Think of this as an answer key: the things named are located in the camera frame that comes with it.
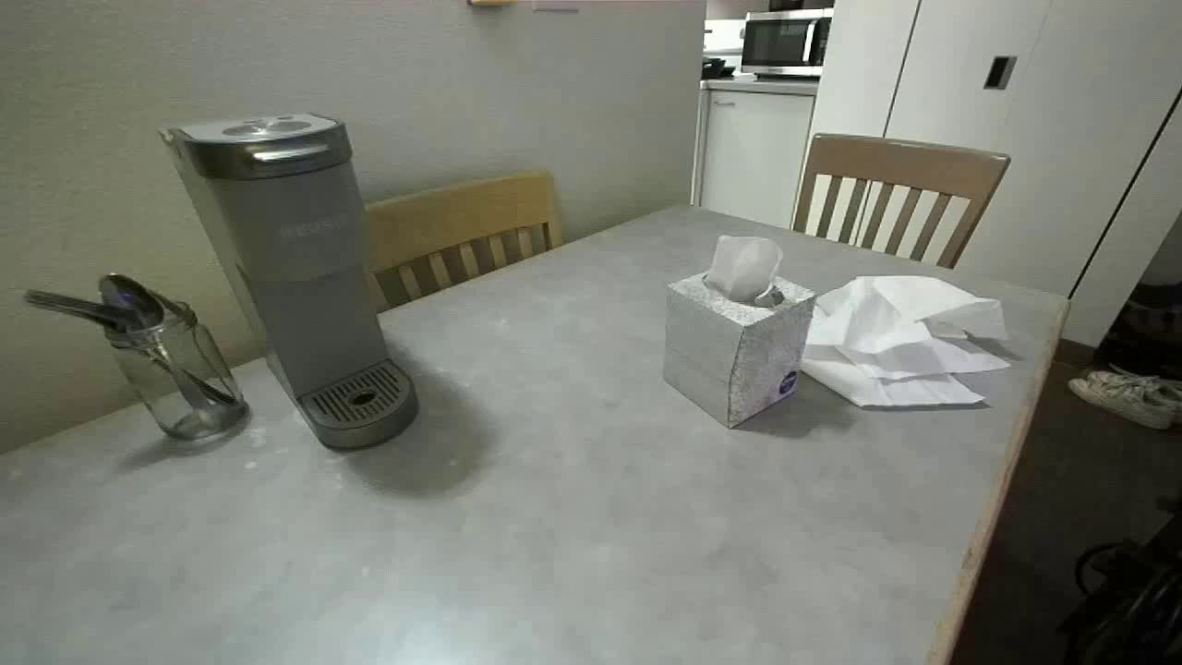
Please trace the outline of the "white tissue from box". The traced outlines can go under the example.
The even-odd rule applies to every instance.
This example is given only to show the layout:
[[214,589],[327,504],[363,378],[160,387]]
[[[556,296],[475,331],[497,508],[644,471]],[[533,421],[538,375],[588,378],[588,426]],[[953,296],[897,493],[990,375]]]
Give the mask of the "white tissue from box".
[[753,303],[779,275],[782,250],[768,235],[719,235],[706,285],[736,303]]

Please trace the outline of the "white cube tissue box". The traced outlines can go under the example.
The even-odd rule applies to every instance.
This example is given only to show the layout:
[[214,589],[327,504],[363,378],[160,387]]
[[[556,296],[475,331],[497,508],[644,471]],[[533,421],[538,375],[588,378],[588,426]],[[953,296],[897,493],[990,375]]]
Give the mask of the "white cube tissue box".
[[788,276],[772,303],[736,303],[702,275],[666,292],[666,382],[736,429],[800,386],[800,351],[817,296]]

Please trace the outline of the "white kitchen cabinet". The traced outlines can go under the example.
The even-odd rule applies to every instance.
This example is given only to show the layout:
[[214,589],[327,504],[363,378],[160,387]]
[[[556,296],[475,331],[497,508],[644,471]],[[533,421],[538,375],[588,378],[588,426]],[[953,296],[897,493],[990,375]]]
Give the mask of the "white kitchen cabinet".
[[788,228],[796,205],[809,132],[809,84],[710,84],[698,205],[731,218]]

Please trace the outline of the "pile of loose white tissues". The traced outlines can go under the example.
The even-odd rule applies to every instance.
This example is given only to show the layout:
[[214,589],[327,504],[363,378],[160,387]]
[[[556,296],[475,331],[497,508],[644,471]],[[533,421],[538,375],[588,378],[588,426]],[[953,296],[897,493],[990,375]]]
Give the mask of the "pile of loose white tissues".
[[853,405],[979,405],[964,375],[1003,371],[997,299],[942,276],[853,276],[817,299],[805,375]]

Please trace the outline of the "black and silver microwave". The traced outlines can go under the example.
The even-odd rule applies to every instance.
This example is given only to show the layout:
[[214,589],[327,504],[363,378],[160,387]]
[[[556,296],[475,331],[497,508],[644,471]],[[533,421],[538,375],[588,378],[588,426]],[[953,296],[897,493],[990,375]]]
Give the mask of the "black and silver microwave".
[[831,6],[753,12],[741,25],[741,67],[751,73],[817,78],[831,24]]

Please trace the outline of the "grey pod coffee maker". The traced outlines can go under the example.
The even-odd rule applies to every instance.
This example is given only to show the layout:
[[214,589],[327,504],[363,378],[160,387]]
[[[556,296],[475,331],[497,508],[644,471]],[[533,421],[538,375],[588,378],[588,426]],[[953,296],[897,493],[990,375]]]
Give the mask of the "grey pod coffee maker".
[[347,125],[326,115],[203,118],[161,132],[268,371],[327,451],[416,419],[379,331]]

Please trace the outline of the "wooden chair at table end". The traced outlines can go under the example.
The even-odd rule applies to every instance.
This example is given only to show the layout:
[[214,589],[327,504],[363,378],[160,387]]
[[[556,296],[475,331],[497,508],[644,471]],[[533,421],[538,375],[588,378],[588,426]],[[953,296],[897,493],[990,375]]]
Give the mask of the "wooden chair at table end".
[[1003,175],[1003,153],[817,132],[790,228],[953,270]]

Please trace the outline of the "clear glass jar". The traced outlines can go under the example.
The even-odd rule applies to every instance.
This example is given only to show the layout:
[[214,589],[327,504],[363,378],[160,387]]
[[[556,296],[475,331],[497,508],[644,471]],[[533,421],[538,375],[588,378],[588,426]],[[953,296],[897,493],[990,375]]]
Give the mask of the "clear glass jar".
[[160,325],[108,335],[133,395],[171,439],[225,439],[247,421],[247,403],[187,303],[161,303]]

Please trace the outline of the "white shoe on floor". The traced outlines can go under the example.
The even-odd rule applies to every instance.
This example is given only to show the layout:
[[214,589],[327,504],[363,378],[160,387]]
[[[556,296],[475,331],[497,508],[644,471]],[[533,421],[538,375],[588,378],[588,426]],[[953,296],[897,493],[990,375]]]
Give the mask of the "white shoe on floor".
[[1068,387],[1145,429],[1172,429],[1182,421],[1182,387],[1158,378],[1088,371],[1068,382]]

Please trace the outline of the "wooden chair by wall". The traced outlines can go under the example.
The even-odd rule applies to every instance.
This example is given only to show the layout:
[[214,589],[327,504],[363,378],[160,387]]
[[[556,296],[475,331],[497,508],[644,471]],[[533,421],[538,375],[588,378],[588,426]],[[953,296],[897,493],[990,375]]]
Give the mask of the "wooden chair by wall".
[[546,169],[513,169],[389,195],[367,207],[369,285],[385,312],[560,245]]

